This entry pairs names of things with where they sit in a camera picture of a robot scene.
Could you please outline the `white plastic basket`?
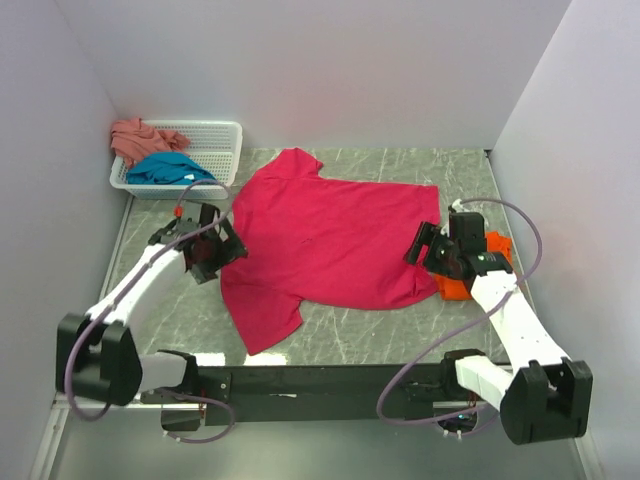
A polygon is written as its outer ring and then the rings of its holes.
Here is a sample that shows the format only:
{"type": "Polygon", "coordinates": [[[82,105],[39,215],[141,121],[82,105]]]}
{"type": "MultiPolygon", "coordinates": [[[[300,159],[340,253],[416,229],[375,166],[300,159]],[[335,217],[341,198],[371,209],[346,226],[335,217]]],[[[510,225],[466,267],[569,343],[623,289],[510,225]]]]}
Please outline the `white plastic basket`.
{"type": "MultiPolygon", "coordinates": [[[[227,187],[234,183],[243,142],[239,123],[213,120],[144,120],[156,130],[173,130],[185,136],[190,144],[186,155],[227,187]]],[[[176,200],[182,185],[142,185],[130,183],[125,161],[116,156],[111,168],[110,184],[118,190],[145,200],[176,200]]]]}

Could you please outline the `teal blue t-shirt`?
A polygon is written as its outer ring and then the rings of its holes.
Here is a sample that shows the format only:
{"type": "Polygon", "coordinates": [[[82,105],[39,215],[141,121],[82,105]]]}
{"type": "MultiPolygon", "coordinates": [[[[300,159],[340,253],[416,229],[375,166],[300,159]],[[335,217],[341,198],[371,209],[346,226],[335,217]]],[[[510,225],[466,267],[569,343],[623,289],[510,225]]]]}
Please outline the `teal blue t-shirt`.
{"type": "Polygon", "coordinates": [[[216,177],[188,156],[178,152],[157,152],[145,157],[126,173],[134,185],[189,185],[216,177]]]}

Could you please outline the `salmon pink t-shirt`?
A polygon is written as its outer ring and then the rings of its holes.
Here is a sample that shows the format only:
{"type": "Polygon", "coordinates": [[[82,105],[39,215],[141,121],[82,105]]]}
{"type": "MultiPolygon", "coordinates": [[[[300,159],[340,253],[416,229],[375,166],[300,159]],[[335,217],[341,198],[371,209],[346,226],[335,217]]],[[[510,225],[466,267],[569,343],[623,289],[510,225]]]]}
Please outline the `salmon pink t-shirt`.
{"type": "Polygon", "coordinates": [[[111,148],[131,169],[153,153],[184,152],[190,140],[170,129],[157,129],[140,118],[118,120],[111,125],[111,148]]]}

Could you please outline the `magenta t-shirt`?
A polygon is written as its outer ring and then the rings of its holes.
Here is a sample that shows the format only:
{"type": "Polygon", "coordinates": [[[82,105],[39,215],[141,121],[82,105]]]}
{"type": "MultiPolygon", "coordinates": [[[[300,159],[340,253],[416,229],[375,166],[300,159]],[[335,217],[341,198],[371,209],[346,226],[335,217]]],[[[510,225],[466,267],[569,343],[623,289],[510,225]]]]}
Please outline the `magenta t-shirt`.
{"type": "Polygon", "coordinates": [[[322,167],[284,149],[233,201],[248,254],[223,268],[221,293],[251,355],[302,325],[304,301],[393,310],[438,290],[404,259],[420,224],[440,221],[438,187],[327,179],[322,167]]]}

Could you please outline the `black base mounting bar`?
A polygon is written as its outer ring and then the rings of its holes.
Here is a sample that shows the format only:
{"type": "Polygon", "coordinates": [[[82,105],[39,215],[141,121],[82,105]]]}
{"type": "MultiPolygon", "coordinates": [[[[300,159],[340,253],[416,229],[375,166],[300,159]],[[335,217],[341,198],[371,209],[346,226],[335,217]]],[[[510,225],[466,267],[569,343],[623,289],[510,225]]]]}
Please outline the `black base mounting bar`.
{"type": "MultiPolygon", "coordinates": [[[[145,393],[141,400],[161,409],[160,424],[173,433],[228,423],[227,407],[239,422],[365,420],[376,418],[384,387],[396,365],[202,367],[193,395],[212,404],[180,400],[174,394],[145,393]]],[[[454,386],[443,363],[413,367],[389,392],[384,413],[417,420],[439,417],[439,427],[456,434],[478,428],[479,398],[454,386]]]]}

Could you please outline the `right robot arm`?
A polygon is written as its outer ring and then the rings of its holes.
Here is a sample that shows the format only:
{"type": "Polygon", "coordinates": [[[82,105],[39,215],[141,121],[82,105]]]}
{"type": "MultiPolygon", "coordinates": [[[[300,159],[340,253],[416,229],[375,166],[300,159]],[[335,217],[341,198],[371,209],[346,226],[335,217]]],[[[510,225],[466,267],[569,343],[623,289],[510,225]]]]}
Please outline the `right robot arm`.
{"type": "Polygon", "coordinates": [[[593,374],[546,332],[517,286],[510,260],[490,247],[481,214],[451,212],[445,227],[421,223],[405,259],[461,284],[488,314],[509,358],[505,371],[478,350],[446,353],[438,377],[444,395],[474,393],[500,413],[516,445],[586,433],[593,374]]]}

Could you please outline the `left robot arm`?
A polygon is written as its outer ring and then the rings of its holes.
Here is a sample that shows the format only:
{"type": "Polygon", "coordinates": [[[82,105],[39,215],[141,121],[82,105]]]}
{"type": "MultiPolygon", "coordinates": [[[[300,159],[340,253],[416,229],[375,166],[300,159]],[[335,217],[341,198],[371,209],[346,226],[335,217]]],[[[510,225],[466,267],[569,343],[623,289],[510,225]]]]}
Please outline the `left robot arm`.
{"type": "Polygon", "coordinates": [[[134,267],[84,314],[68,314],[56,338],[58,392],[109,406],[126,406],[149,391],[163,390],[186,402],[201,393],[194,355],[160,350],[144,355],[141,325],[169,288],[186,274],[199,283],[246,257],[247,248],[225,212],[187,202],[154,232],[134,267]]]}

